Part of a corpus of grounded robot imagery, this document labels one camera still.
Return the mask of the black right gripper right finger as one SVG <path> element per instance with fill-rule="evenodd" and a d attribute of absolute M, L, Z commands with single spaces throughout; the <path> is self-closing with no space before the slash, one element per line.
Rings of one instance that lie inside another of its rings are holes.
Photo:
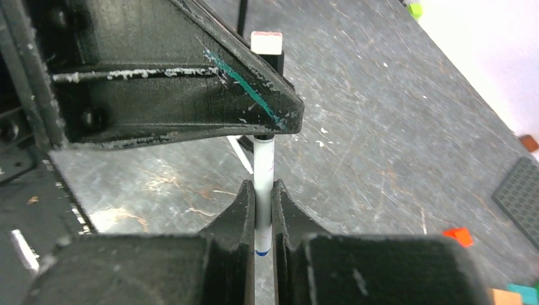
<path fill-rule="evenodd" d="M 272 190 L 277 304 L 490 304 L 471 256 L 441 235 L 333 234 Z"/>

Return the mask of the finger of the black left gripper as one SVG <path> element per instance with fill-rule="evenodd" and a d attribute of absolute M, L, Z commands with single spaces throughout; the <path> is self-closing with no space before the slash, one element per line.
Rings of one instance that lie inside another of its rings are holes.
<path fill-rule="evenodd" d="M 203 1 L 26 1 L 53 149 L 127 149 L 295 134 L 293 86 Z"/>

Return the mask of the white pen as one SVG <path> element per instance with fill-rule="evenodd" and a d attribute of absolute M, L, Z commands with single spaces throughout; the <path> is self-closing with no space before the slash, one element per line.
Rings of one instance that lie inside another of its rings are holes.
<path fill-rule="evenodd" d="M 268 254 L 272 244 L 271 194 L 274 179 L 275 138 L 254 138 L 255 245 L 258 256 Z"/>

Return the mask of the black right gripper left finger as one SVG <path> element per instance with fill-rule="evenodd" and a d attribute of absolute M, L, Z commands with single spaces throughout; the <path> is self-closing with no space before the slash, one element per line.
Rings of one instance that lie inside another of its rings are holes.
<path fill-rule="evenodd" d="M 25 304 L 253 304 L 253 183 L 195 234 L 58 240 Z"/>

